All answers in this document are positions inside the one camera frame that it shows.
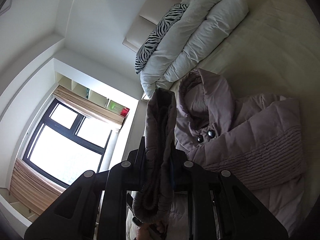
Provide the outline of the operator hand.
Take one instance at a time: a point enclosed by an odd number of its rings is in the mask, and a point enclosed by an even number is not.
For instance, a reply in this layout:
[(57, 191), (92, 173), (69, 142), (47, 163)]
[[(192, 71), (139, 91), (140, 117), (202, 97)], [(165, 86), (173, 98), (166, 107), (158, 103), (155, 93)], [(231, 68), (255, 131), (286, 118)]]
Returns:
[[(150, 225), (149, 224), (142, 224), (137, 229), (136, 240), (152, 240), (153, 237), (150, 234), (149, 229), (150, 229)], [(165, 228), (159, 223), (156, 224), (156, 230), (159, 233), (164, 233), (165, 232)]]

